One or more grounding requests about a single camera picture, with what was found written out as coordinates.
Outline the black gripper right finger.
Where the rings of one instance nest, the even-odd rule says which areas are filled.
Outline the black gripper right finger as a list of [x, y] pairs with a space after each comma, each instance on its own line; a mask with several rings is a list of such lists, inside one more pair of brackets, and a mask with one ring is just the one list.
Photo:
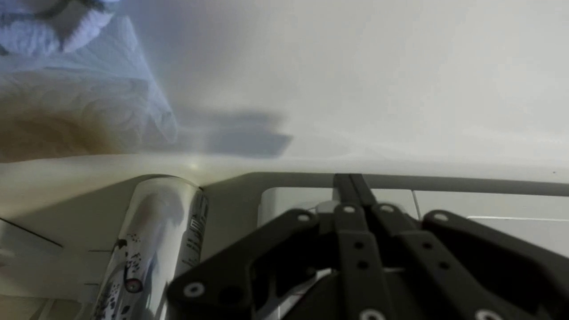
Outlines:
[[449, 209], [415, 220], [362, 174], [354, 186], [381, 257], [420, 282], [434, 320], [569, 320], [566, 255]]

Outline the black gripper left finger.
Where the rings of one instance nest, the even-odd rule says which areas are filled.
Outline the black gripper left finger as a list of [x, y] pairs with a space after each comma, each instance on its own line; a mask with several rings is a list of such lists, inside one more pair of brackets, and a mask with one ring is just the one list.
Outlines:
[[374, 193], [360, 174], [333, 177], [330, 213], [289, 209], [178, 275], [168, 289], [175, 320], [266, 320], [290, 295], [282, 320], [392, 320], [376, 234]]

